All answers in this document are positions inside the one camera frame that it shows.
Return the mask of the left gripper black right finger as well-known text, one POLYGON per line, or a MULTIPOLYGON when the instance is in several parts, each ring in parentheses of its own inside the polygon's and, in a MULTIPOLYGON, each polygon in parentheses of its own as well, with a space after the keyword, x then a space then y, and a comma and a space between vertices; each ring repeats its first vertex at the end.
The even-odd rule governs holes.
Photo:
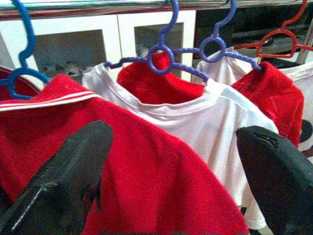
POLYGON ((313 165, 287 138, 238 128, 237 148, 252 194, 275 235, 313 233, 313 165))

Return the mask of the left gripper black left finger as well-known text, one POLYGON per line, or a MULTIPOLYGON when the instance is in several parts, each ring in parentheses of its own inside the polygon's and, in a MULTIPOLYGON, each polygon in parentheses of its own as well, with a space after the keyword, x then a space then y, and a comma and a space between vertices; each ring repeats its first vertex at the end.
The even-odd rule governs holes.
POLYGON ((2 216, 1 234, 80 234, 93 202, 101 203, 102 170, 112 141, 112 128, 100 120, 69 135, 2 216))

